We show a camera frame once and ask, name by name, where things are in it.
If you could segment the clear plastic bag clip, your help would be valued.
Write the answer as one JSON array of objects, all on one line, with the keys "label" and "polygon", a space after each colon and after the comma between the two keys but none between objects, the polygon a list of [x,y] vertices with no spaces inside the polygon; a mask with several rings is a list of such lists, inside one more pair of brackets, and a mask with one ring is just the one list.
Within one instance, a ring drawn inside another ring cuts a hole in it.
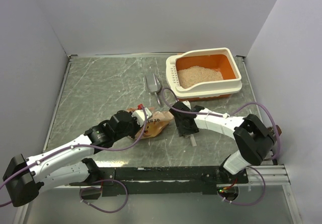
[{"label": "clear plastic bag clip", "polygon": [[192,144],[193,147],[196,147],[197,146],[197,143],[196,143],[194,134],[186,135],[185,138],[187,138],[187,139],[190,140],[190,142],[191,142],[191,144]]}]

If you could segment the pink cat litter bag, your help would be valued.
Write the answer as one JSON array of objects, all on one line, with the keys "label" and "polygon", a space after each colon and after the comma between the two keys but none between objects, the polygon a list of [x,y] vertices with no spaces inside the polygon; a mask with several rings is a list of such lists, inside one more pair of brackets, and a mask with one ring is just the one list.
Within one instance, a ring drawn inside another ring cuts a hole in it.
[{"label": "pink cat litter bag", "polygon": [[149,111],[152,116],[148,119],[141,139],[158,136],[174,120],[173,114],[169,111],[156,111],[154,107],[149,107]]}]

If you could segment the metal litter scoop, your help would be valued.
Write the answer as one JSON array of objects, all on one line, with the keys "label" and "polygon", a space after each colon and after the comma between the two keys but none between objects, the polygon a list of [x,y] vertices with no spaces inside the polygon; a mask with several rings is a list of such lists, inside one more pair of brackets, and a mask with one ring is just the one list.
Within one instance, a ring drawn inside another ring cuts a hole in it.
[{"label": "metal litter scoop", "polygon": [[145,83],[147,90],[153,94],[157,100],[159,106],[161,106],[161,101],[158,93],[161,91],[161,84],[154,73],[148,73],[145,75]]}]

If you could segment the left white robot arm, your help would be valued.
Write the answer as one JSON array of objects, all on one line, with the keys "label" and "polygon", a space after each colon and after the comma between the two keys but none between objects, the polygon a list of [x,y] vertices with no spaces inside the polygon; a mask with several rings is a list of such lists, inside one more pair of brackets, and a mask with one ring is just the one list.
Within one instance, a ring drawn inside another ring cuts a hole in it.
[{"label": "left white robot arm", "polygon": [[136,134],[151,116],[148,109],[120,110],[60,147],[28,158],[22,154],[14,156],[1,184],[9,194],[9,203],[14,207],[23,206],[41,192],[64,184],[97,183],[100,173],[88,157],[100,151],[112,151],[113,144],[124,137],[138,141]]}]

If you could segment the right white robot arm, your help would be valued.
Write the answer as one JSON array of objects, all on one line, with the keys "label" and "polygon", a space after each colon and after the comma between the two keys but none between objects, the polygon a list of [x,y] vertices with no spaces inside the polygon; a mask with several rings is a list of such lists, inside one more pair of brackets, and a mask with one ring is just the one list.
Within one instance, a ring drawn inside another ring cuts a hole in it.
[{"label": "right white robot arm", "polygon": [[202,106],[190,109],[188,102],[176,102],[170,107],[179,136],[209,130],[235,140],[238,150],[229,155],[219,167],[225,183],[232,182],[248,166],[259,166],[271,151],[281,134],[278,125],[266,127],[254,114],[246,117],[219,114]]}]

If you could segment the cream orange litter box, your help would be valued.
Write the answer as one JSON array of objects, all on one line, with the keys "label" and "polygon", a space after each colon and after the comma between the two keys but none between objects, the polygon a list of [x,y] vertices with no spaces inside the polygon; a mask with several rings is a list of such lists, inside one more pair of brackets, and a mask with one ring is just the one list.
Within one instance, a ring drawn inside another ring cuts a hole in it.
[{"label": "cream orange litter box", "polygon": [[242,77],[228,48],[192,50],[166,60],[166,80],[179,100],[228,97],[242,89]]}]

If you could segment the brown dustpan brush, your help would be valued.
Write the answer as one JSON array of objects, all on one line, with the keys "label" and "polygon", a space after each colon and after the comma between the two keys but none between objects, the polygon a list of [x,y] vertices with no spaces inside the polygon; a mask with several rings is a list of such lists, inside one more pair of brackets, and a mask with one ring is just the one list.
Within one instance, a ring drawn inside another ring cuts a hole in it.
[{"label": "brown dustpan brush", "polygon": [[282,133],[282,130],[279,127],[279,125],[275,125],[275,128],[273,126],[267,127],[267,130],[273,137],[280,136]]}]

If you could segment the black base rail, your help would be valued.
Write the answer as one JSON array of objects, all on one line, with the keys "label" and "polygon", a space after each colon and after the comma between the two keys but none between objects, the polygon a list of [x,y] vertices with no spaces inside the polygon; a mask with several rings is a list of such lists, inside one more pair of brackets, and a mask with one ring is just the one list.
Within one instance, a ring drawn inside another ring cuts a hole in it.
[{"label": "black base rail", "polygon": [[202,193],[216,195],[221,186],[233,183],[247,184],[249,182],[246,170],[237,175],[227,174],[219,166],[192,167],[111,167],[97,168],[90,181],[82,186],[93,184],[95,181],[107,179],[103,183],[104,197],[135,194],[175,194]]}]

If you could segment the aluminium frame rail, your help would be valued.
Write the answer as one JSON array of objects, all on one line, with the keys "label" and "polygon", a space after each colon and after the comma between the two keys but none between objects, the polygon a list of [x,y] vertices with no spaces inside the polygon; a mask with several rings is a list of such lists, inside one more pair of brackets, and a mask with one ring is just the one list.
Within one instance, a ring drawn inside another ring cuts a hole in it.
[{"label": "aluminium frame rail", "polygon": [[[52,173],[37,173],[32,171],[33,178],[41,191],[46,191],[62,185],[80,185],[90,181],[97,172],[94,164],[78,163],[60,168]],[[284,185],[289,183],[289,178],[284,166],[258,166],[245,169],[248,175],[248,184],[260,184],[265,180],[267,184]]]}]

